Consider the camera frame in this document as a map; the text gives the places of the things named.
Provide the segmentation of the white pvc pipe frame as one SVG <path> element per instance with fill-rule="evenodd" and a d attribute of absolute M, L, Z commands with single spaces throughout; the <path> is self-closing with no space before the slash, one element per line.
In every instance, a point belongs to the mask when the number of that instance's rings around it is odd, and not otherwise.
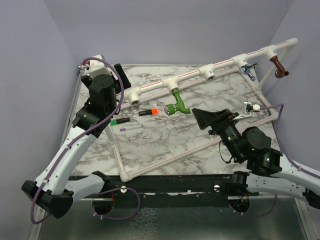
<path fill-rule="evenodd" d="M 263 103 L 267 103 L 268 100 L 262 93 L 262 87 L 270 78 L 271 73 L 275 72 L 275 65 L 272 65 L 262 80 L 257 84 L 253 84 L 249 81 L 249 77 L 247 75 L 241 74 L 240 68 L 241 66 L 248 64 L 248 60 L 261 56 L 265 56 L 269 61 L 272 57 L 277 56 L 281 63 L 297 43 L 297 38 L 291 38 L 284 42 L 269 45 L 253 52 L 233 56 L 228 60 L 200 66 L 196 70 L 182 75 L 174 75 L 144 86 L 128 88 L 119 93 L 119 96 L 123 97 L 123 100 L 125 101 L 120 107 L 121 109 L 126 109 L 128 107 L 137 106 L 138 104 L 154 100 L 158 97 L 163 97 L 168 94 L 172 95 L 172 91 L 174 89 L 178 89 L 179 91 L 184 90 L 188 87 L 194 87 L 198 84 L 212 81 L 215 78 L 235 72 L 238 72 L 247 81 L 253 92 Z"/>

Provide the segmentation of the green water faucet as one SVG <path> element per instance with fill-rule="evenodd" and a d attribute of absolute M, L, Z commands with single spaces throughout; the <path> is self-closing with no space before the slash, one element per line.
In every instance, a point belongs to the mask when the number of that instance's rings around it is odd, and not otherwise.
<path fill-rule="evenodd" d="M 172 91 L 172 95 L 175 98 L 176 103 L 175 104 L 173 104 L 173 103 L 167 104 L 164 107 L 164 112 L 168 116 L 171 116 L 171 115 L 175 114 L 176 112 L 180 112 L 182 114 L 190 114 L 191 110 L 189 108 L 185 107 L 185 103 L 180 96 L 180 91 L 177 88 Z"/>

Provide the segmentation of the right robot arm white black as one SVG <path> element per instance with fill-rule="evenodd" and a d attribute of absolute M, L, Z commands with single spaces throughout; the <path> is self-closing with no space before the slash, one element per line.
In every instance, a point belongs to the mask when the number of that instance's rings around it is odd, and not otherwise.
<path fill-rule="evenodd" d="M 246 114 L 224 109 L 210 112 L 193 108 L 192 113 L 201 130 L 218 135 L 235 163 L 246 162 L 250 171 L 234 172 L 229 189 L 240 196 L 244 192 L 267 192 L 306 201 L 312 208 L 320 207 L 320 172 L 288 157 L 271 147 L 272 139 L 256 126 L 239 132 L 236 124 Z"/>

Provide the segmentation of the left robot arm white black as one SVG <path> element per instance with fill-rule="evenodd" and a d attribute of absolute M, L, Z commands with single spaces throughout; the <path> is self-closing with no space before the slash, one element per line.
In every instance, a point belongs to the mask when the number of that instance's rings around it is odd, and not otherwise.
<path fill-rule="evenodd" d="M 76 113 L 64 143 L 44 171 L 21 187 L 33 207 L 39 206 L 56 219 L 63 217 L 75 202 L 95 194 L 103 198 L 111 190 L 111 179 L 100 171 L 80 180 L 69 178 L 82 156 L 119 111 L 122 100 L 116 95 L 132 85 L 119 63 L 109 71 L 104 64 L 91 60 L 87 70 L 88 75 L 81 81 L 89 97 Z"/>

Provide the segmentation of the clear plastic bag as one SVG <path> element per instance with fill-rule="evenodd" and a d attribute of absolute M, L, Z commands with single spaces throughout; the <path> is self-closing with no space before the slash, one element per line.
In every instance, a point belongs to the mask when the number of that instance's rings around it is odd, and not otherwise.
<path fill-rule="evenodd" d="M 139 109 L 141 109 L 141 110 L 158 109 L 159 111 L 163 111 L 164 108 L 165 108 L 165 106 L 163 104 L 155 102 L 155 101 L 143 102 L 139 105 Z"/>

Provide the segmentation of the orange capped black marker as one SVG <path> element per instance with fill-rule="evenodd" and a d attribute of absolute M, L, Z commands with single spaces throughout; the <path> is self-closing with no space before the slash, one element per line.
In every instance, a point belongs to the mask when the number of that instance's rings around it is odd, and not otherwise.
<path fill-rule="evenodd" d="M 149 116 L 149 115 L 156 115 L 159 113 L 157 108 L 146 109 L 138 112 L 139 116 Z"/>

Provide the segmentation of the green capped black marker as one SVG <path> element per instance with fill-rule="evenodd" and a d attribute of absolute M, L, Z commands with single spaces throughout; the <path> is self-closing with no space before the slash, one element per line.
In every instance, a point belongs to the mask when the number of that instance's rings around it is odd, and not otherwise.
<path fill-rule="evenodd" d="M 124 117 L 124 118 L 117 118 L 117 119 L 112 119 L 110 121 L 110 125 L 111 126 L 115 126 L 115 125 L 119 125 L 119 124 L 123 124 L 123 123 L 128 123 L 130 122 L 130 118 L 129 117 Z"/>

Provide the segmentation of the purple capped white pen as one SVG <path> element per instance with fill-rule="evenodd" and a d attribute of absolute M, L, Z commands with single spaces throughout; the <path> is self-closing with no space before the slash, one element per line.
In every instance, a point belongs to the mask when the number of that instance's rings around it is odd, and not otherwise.
<path fill-rule="evenodd" d="M 135 126 L 128 126 L 128 127 L 120 128 L 119 131 L 125 132 L 125 131 L 130 131 L 130 130 L 141 129 L 141 128 L 143 128 L 143 125 L 135 125 Z"/>

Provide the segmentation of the grey metal faucet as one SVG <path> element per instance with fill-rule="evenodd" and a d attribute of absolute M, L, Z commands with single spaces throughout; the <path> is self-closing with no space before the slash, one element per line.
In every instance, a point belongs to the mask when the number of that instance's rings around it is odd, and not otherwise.
<path fill-rule="evenodd" d="M 240 67 L 240 73 L 244 74 L 244 75 L 247 75 L 251 81 L 255 81 L 256 77 L 251 72 L 251 69 L 255 70 L 258 65 L 259 65 L 258 63 L 245 64 L 245 65 Z"/>

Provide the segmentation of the brown copper faucet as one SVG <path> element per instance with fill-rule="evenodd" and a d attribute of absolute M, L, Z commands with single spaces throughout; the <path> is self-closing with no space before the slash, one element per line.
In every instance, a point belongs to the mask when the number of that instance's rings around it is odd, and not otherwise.
<path fill-rule="evenodd" d="M 285 67 L 280 63 L 278 57 L 275 55 L 273 56 L 270 61 L 274 64 L 275 66 L 275 72 L 274 76 L 277 79 L 281 79 L 283 77 L 287 77 L 290 73 L 285 69 Z"/>

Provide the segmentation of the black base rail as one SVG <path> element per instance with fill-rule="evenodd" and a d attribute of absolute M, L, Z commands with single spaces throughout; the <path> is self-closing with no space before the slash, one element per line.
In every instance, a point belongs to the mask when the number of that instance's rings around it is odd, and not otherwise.
<path fill-rule="evenodd" d="M 232 174 L 142 175 L 128 182 L 112 175 L 102 193 L 91 194 L 96 204 L 119 209 L 141 208 L 226 208 L 229 197 L 250 196 L 247 177 L 233 180 Z"/>

